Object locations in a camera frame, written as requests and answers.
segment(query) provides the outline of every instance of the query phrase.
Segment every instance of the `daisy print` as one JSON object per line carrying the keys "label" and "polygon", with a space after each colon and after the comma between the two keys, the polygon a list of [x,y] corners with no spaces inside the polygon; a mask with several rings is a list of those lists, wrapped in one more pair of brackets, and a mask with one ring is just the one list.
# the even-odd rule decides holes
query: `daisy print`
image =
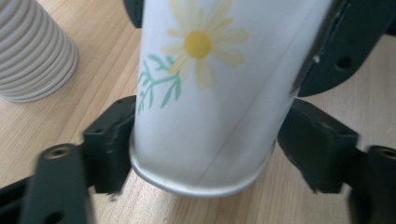
{"label": "daisy print", "polygon": [[217,0],[205,11],[198,8],[196,0],[169,0],[178,27],[167,31],[176,44],[163,47],[166,55],[175,58],[169,74],[178,75],[183,82],[195,74],[200,90],[213,88],[216,74],[208,63],[208,57],[220,60],[231,68],[244,62],[244,55],[234,48],[248,39],[248,31],[233,27],[229,12],[233,0]]}

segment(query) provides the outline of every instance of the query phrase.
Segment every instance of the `metal bolt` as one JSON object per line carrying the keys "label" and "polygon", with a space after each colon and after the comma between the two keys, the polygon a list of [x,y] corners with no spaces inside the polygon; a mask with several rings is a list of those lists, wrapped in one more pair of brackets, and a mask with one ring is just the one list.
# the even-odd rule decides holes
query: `metal bolt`
{"label": "metal bolt", "polygon": [[70,153],[70,148],[68,147],[58,147],[55,148],[53,150],[51,150],[50,152],[48,152],[46,154],[46,158],[48,160],[55,160],[55,159],[59,159],[67,154]]}
{"label": "metal bolt", "polygon": [[396,150],[389,149],[389,148],[381,148],[381,149],[378,150],[378,152],[382,156],[384,156],[384,157],[386,157],[388,159],[396,161]]}

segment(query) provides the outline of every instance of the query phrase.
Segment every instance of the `white ribbed cup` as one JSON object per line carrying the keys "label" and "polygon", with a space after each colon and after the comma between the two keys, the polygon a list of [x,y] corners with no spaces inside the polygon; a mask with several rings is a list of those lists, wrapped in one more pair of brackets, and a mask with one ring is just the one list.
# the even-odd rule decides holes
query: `white ribbed cup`
{"label": "white ribbed cup", "polygon": [[36,0],[0,0],[0,96],[28,103],[71,77],[78,50]]}

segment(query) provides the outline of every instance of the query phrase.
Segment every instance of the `white flower petal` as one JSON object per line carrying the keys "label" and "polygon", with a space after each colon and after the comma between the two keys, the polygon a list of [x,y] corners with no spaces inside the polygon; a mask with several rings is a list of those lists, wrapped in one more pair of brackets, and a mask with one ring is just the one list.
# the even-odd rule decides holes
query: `white flower petal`
{"label": "white flower petal", "polygon": [[246,41],[248,37],[249,33],[245,29],[233,28],[212,36],[212,39],[216,44],[238,44]]}
{"label": "white flower petal", "polygon": [[177,22],[180,24],[184,33],[187,33],[191,25],[189,24],[189,17],[186,16],[186,10],[183,10],[182,1],[180,0],[170,0],[170,5],[172,11],[177,19]]}
{"label": "white flower petal", "polygon": [[163,52],[167,55],[178,56],[185,53],[185,50],[181,44],[175,44],[163,47]]}
{"label": "white flower petal", "polygon": [[183,31],[177,31],[177,30],[168,30],[166,33],[170,36],[178,37],[178,38],[184,38],[186,36]]}
{"label": "white flower petal", "polygon": [[217,27],[219,23],[222,23],[230,12],[232,5],[232,0],[217,0],[212,11],[207,17],[205,30],[211,32],[214,27]]}
{"label": "white flower petal", "polygon": [[195,71],[195,82],[198,89],[204,90],[215,86],[216,76],[213,74],[206,60],[198,60]]}
{"label": "white flower petal", "polygon": [[210,35],[216,35],[227,29],[231,25],[231,23],[233,23],[233,19],[227,18],[222,22],[217,22],[216,26],[208,27],[207,31],[210,33]]}
{"label": "white flower petal", "polygon": [[178,72],[178,76],[182,82],[186,81],[189,75],[192,73],[193,65],[195,64],[195,60],[189,58],[186,63],[181,67],[180,71]]}
{"label": "white flower petal", "polygon": [[189,60],[190,57],[187,54],[179,55],[176,58],[175,62],[172,64],[172,66],[169,68],[169,74],[175,75],[180,72],[180,70],[186,66],[186,63],[188,63]]}
{"label": "white flower petal", "polygon": [[224,49],[219,46],[213,48],[212,53],[231,68],[235,68],[245,60],[241,52],[233,49]]}
{"label": "white flower petal", "polygon": [[198,7],[196,6],[195,0],[186,1],[187,4],[187,12],[189,15],[190,21],[190,29],[196,30],[199,25],[199,11]]}
{"label": "white flower petal", "polygon": [[203,9],[199,10],[197,30],[204,30],[204,16],[205,16],[204,10]]}

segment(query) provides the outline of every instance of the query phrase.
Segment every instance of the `yellow flower center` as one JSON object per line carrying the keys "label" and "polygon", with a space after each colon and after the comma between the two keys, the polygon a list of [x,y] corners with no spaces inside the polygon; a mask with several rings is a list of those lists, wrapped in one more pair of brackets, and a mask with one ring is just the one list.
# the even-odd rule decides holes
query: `yellow flower center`
{"label": "yellow flower center", "polygon": [[203,59],[212,50],[212,41],[201,31],[194,31],[187,35],[184,48],[190,56]]}

